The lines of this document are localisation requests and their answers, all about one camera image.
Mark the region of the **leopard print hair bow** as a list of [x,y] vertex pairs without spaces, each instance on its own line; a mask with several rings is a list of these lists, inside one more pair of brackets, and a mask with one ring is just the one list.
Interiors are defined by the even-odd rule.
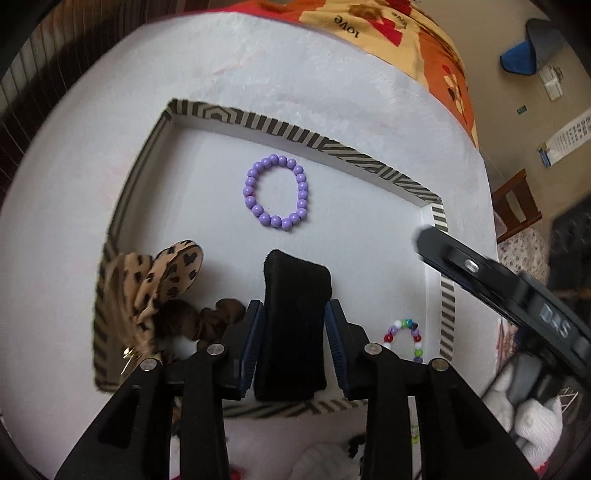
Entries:
[[122,344],[129,365],[157,355],[154,316],[192,286],[203,262],[201,247],[184,240],[154,257],[118,254],[107,265],[100,312],[106,333]]

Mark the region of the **red satin bow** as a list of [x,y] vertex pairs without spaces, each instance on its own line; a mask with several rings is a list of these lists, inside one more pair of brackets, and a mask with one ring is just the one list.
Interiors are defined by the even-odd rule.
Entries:
[[245,480],[245,472],[241,468],[230,468],[230,480]]

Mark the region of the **brown scrunchie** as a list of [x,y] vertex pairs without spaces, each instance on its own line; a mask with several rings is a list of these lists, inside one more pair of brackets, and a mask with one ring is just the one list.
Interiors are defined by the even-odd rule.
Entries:
[[170,300],[153,316],[155,338],[160,345],[180,337],[207,347],[221,341],[229,326],[242,322],[245,305],[236,299],[223,298],[213,308],[197,310],[184,300]]

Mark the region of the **wooden chair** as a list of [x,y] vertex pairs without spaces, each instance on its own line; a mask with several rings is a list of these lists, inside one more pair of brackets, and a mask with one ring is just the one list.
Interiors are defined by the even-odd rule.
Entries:
[[517,172],[492,193],[492,204],[498,244],[532,227],[543,218],[528,184],[525,169]]

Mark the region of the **striped black white tray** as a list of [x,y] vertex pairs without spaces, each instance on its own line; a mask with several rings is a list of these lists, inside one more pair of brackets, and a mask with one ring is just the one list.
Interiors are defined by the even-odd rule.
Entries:
[[[296,160],[311,184],[308,218],[288,232],[260,224],[242,197],[247,171],[270,154]],[[389,165],[287,122],[175,99],[127,176],[101,265],[197,242],[204,265],[184,299],[203,308],[262,298],[263,261],[279,249],[327,267],[346,315],[372,340],[411,318],[425,356],[452,360],[455,286],[415,250],[428,226],[447,230],[442,200]]]

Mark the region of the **orange patterned love blanket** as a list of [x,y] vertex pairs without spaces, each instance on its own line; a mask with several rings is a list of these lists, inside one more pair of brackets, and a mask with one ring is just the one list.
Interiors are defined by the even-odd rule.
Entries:
[[464,62],[447,33],[413,1],[243,1],[227,9],[317,28],[380,58],[425,87],[479,144]]

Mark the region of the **white lace tablecloth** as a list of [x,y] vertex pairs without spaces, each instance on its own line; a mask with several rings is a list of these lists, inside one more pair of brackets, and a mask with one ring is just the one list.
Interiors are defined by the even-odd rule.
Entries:
[[451,232],[496,252],[484,161],[448,110],[346,41],[238,13],[135,30],[35,136],[1,213],[1,408],[53,476],[106,402],[93,381],[97,266],[122,184],[169,100],[276,117],[352,145],[439,194]]

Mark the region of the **wall calendar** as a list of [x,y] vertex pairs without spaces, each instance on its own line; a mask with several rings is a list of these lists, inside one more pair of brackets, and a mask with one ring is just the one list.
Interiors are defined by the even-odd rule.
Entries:
[[538,149],[541,161],[547,168],[552,167],[590,140],[591,109],[570,121]]

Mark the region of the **blue bag on wall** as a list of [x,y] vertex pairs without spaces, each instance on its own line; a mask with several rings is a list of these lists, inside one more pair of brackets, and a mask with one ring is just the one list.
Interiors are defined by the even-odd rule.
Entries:
[[559,28],[549,20],[529,19],[525,31],[526,40],[499,58],[500,66],[506,73],[532,76],[566,44]]

